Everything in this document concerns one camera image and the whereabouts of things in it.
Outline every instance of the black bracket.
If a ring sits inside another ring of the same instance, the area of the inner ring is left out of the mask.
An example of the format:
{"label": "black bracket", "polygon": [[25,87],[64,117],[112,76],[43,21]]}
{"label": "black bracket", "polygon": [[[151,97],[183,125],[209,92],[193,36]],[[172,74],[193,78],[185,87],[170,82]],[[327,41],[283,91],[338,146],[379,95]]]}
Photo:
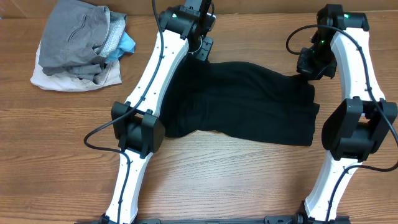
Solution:
{"label": "black bracket", "polygon": [[264,219],[264,224],[296,224],[294,218],[288,215],[268,216]]}
{"label": "black bracket", "polygon": [[188,39],[189,52],[198,50],[201,39],[206,37],[215,22],[215,18],[207,14],[210,3],[211,0],[188,0],[184,6],[169,7],[160,13],[161,30],[170,30],[180,34],[181,39]]}
{"label": "black bracket", "polygon": [[[129,103],[115,102],[111,115],[112,120],[126,114],[131,107]],[[140,154],[144,159],[150,152],[157,152],[162,144],[165,128],[160,119],[152,115],[148,110],[144,114],[137,113],[113,124],[114,135],[119,140],[119,147],[129,149]]]}
{"label": "black bracket", "polygon": [[102,214],[101,218],[99,218],[98,221],[92,221],[92,222],[78,222],[75,224],[116,224],[115,222],[112,222],[109,220],[109,217],[107,217],[105,214]]}
{"label": "black bracket", "polygon": [[[325,224],[324,221],[315,221],[309,220],[307,223],[304,224]],[[351,224],[349,217],[338,217],[336,220],[330,220],[329,224]]]}
{"label": "black bracket", "polygon": [[213,39],[210,37],[205,37],[202,40],[201,48],[200,50],[198,50],[198,53],[196,54],[195,58],[204,62],[207,61],[212,46],[213,46]]}
{"label": "black bracket", "polygon": [[[345,30],[347,27],[369,30],[365,13],[344,12],[339,4],[327,4],[318,11],[317,24]],[[297,72],[307,80],[319,80],[322,76],[333,78],[336,73],[336,58],[330,48],[335,30],[319,27],[311,39],[313,46],[303,48],[297,62]]]}
{"label": "black bracket", "polygon": [[[393,123],[397,117],[397,105],[381,101],[379,106]],[[363,113],[369,120],[367,123],[359,122]],[[322,128],[322,144],[337,161],[350,158],[361,162],[379,149],[388,131],[388,125],[374,103],[354,97],[345,99],[326,120]]]}

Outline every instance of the wire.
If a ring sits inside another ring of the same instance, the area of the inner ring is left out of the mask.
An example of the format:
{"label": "wire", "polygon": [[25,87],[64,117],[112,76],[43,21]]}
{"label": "wire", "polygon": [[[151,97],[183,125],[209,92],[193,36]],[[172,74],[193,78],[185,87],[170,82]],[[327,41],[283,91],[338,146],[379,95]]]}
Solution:
{"label": "wire", "polygon": [[201,49],[201,46],[203,45],[203,39],[201,37],[199,37],[199,38],[200,38],[200,46],[199,46],[199,48],[197,48],[196,51],[188,52],[188,54],[192,54],[193,55],[194,53],[198,52]]}
{"label": "wire", "polygon": [[114,123],[117,123],[118,121],[121,121],[121,120],[123,120],[123,119],[126,119],[127,117],[129,117],[130,115],[132,115],[132,114],[137,110],[138,106],[145,100],[145,96],[146,96],[146,94],[148,93],[150,86],[152,85],[152,83],[153,83],[154,80],[155,80],[156,74],[157,74],[157,72],[158,72],[158,70],[159,70],[159,67],[160,67],[160,63],[162,62],[162,59],[163,59],[163,57],[164,57],[164,56],[163,56],[163,51],[164,51],[164,39],[163,39],[163,32],[162,32],[162,30],[161,30],[161,28],[160,28],[160,24],[159,24],[159,17],[158,17],[158,15],[157,15],[157,11],[156,11],[156,2],[155,2],[155,0],[152,0],[152,9],[153,9],[153,11],[154,11],[154,15],[155,15],[155,20],[156,20],[157,28],[158,28],[158,30],[159,30],[159,35],[160,35],[160,46],[161,46],[161,48],[160,48],[160,54],[159,54],[159,61],[157,62],[157,65],[156,65],[154,74],[152,75],[152,78],[150,79],[150,81],[149,81],[149,83],[148,83],[146,89],[144,90],[142,96],[140,97],[139,101],[137,102],[137,104],[136,104],[134,107],[132,107],[131,110],[129,110],[129,111],[128,111],[127,113],[125,113],[124,115],[122,115],[122,116],[120,116],[120,117],[118,117],[118,118],[116,118],[116,119],[114,119],[114,120],[112,120],[112,121],[110,121],[110,122],[108,122],[108,123],[106,123],[106,124],[104,124],[104,125],[102,125],[102,126],[96,128],[96,129],[92,130],[90,133],[88,133],[88,134],[85,136],[85,138],[84,138],[84,140],[83,140],[84,143],[85,143],[85,145],[88,146],[88,147],[90,147],[90,148],[92,148],[92,149],[101,150],[101,151],[116,152],[116,153],[119,153],[119,154],[121,154],[121,155],[124,155],[124,157],[127,159],[127,172],[126,172],[126,177],[124,178],[124,182],[123,182],[123,186],[122,186],[122,189],[121,189],[121,192],[120,192],[120,197],[119,197],[119,202],[118,202],[118,222],[117,222],[117,224],[120,224],[121,203],[122,203],[122,201],[123,201],[123,193],[124,193],[124,190],[125,190],[125,188],[126,188],[127,180],[128,180],[128,178],[129,178],[130,163],[132,163],[132,161],[130,162],[129,156],[128,156],[126,153],[124,153],[124,151],[122,151],[122,150],[119,150],[119,149],[110,149],[110,148],[107,148],[107,147],[94,146],[94,145],[88,143],[87,140],[88,140],[88,138],[90,138],[92,135],[94,135],[94,134],[97,133],[98,131],[101,131],[102,129],[107,128],[108,126],[110,126],[110,125],[112,125],[112,124],[114,124]]}
{"label": "wire", "polygon": [[[370,96],[372,102],[374,103],[375,107],[377,108],[378,112],[380,113],[381,117],[387,123],[387,125],[388,125],[392,135],[394,136],[394,139],[396,140],[397,145],[398,145],[397,132],[395,131],[394,127],[392,126],[392,124],[388,120],[387,116],[384,114],[383,110],[379,106],[379,103],[377,102],[377,100],[373,96],[372,88],[370,86],[368,64],[366,63],[365,54],[363,53],[362,47],[357,43],[357,41],[352,36],[350,36],[349,34],[347,34],[344,31],[342,31],[341,29],[338,29],[338,28],[332,27],[332,26],[326,26],[326,25],[308,25],[308,26],[303,26],[303,27],[298,28],[297,30],[293,31],[289,35],[289,37],[287,38],[287,40],[286,40],[286,49],[287,49],[287,51],[289,51],[290,53],[292,53],[294,55],[300,55],[301,54],[300,52],[293,52],[293,51],[290,50],[289,41],[296,33],[300,32],[301,30],[308,29],[308,28],[314,28],[314,27],[335,30],[335,31],[345,35],[347,38],[349,38],[350,41],[352,41],[352,43],[354,43],[354,45],[358,49],[359,53],[361,54],[361,58],[362,58],[363,66],[364,66],[364,71],[365,71],[366,88],[367,88],[367,91],[369,93],[369,96]],[[345,176],[345,174],[347,174],[349,170],[354,169],[354,168],[363,168],[363,169],[369,169],[369,170],[374,170],[374,171],[378,171],[378,172],[390,172],[390,171],[393,171],[393,170],[398,168],[398,161],[397,161],[397,163],[394,166],[392,166],[390,168],[377,168],[377,167],[366,166],[366,165],[354,165],[354,166],[349,166],[349,167],[345,168],[343,173],[340,175],[339,179],[337,180],[337,182],[335,184],[335,188],[333,189],[333,191],[332,191],[332,193],[330,195],[329,207],[328,207],[328,211],[326,213],[326,220],[325,220],[326,223],[329,223],[331,206],[332,206],[333,199],[335,197],[335,194],[336,194],[336,191],[337,191],[337,188],[338,188],[340,182],[343,180],[343,177]]]}
{"label": "wire", "polygon": [[211,16],[214,15],[214,3],[211,2]]}

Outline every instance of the wooden table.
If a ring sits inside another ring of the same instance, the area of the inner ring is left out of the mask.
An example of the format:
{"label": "wooden table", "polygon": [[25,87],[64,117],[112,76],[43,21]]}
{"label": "wooden table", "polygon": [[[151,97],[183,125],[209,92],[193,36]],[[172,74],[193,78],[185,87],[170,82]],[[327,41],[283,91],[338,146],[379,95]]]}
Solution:
{"label": "wooden table", "polygon": [[[370,49],[377,80],[389,101],[398,101],[398,12],[369,12]],[[86,93],[44,91],[29,78],[45,19],[0,21],[0,223],[73,223],[96,220],[111,201],[119,155],[87,148],[83,137],[111,119],[114,101],[132,92],[152,53],[152,16],[130,17],[136,53],[121,60],[123,84]],[[294,75],[297,56],[285,49],[296,28],[315,14],[219,16],[208,36],[209,60],[257,63]],[[314,30],[292,48],[309,46]],[[293,214],[312,190],[325,150],[323,123],[341,101],[339,76],[315,85],[321,105],[311,147],[264,144],[197,131],[166,139],[149,163],[139,199],[139,218],[163,220],[263,218]],[[91,139],[116,147],[111,128]],[[388,167],[398,158],[389,134],[368,165]],[[398,171],[359,170],[338,213],[353,223],[397,223]]]}

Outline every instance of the black cloth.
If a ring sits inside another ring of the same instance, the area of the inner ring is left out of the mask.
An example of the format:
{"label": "black cloth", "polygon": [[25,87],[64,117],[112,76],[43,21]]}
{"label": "black cloth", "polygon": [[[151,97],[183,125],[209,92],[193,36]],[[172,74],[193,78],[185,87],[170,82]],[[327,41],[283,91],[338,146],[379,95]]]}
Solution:
{"label": "black cloth", "polygon": [[247,62],[187,58],[176,70],[160,110],[165,135],[220,131],[260,142],[310,146],[319,105],[314,87]]}

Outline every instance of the pile of clothes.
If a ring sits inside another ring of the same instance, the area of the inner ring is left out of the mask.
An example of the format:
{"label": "pile of clothes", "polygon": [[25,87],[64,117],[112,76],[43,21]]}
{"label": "pile of clothes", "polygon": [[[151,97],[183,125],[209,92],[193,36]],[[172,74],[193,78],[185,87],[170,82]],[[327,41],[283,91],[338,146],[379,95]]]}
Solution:
{"label": "pile of clothes", "polygon": [[120,84],[119,57],[134,52],[127,15],[59,0],[45,26],[30,81],[44,90],[88,91]]}

